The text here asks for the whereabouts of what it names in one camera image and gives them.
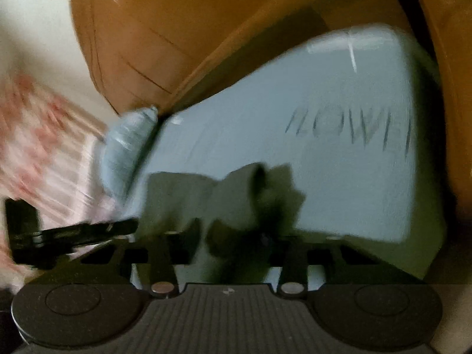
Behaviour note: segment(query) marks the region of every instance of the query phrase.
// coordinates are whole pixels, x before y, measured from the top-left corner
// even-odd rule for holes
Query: white wall
[[[0,79],[6,75],[11,68],[17,66],[18,62],[18,50],[0,27]]]
[[[107,124],[117,118],[91,82],[69,0],[0,0],[0,26],[20,51],[26,73]]]

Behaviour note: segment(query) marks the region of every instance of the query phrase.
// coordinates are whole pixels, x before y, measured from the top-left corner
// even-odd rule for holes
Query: ribbed black surface
[[[30,345],[19,353],[64,353]],[[75,353],[233,354],[367,353],[332,338],[304,304],[273,295],[267,285],[189,285],[179,297],[151,302],[121,337]],[[433,354],[423,345],[408,354]]]

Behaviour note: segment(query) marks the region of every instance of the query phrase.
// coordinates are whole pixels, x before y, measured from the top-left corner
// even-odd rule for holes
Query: blue fabric
[[[105,137],[100,179],[107,194],[121,204],[126,202],[145,145],[156,125],[157,109],[143,108],[122,116]]]

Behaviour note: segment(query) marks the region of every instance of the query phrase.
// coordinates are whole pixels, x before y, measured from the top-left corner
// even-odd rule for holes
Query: black lettering
[[[384,117],[384,109],[382,109],[376,118],[374,118],[373,109],[370,108],[367,115],[364,115],[364,111],[360,110],[360,125],[354,128],[352,111],[349,110],[349,124],[351,126],[351,143],[354,142],[362,135],[364,140],[364,146],[367,145],[375,132],[380,127],[380,124]]]
[[[389,139],[389,128],[390,128],[390,121],[391,121],[391,114],[389,111],[389,115],[386,117],[386,125],[385,125],[385,135],[384,135],[384,147],[383,151],[386,149],[386,142]]]
[[[412,119],[411,117],[409,117],[408,118],[407,144],[405,145],[405,157],[408,155],[408,151],[410,150],[411,133],[412,133]]]
[[[305,118],[308,115],[308,108],[306,107],[298,107],[294,110],[292,114],[292,118],[290,118],[290,122],[285,129],[285,133],[289,131],[292,126],[296,126],[295,134],[298,135],[301,131],[301,127],[305,122]]]
[[[340,135],[344,128],[344,110],[340,106],[325,106],[313,121],[313,135]]]

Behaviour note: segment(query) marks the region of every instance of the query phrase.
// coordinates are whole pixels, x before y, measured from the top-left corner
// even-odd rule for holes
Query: orange leather
[[[162,113],[251,38],[313,1],[71,0],[71,7],[98,91],[118,113],[150,104]]]
[[[471,220],[472,0],[420,3],[441,73],[449,182],[457,198],[457,215],[462,220]]]

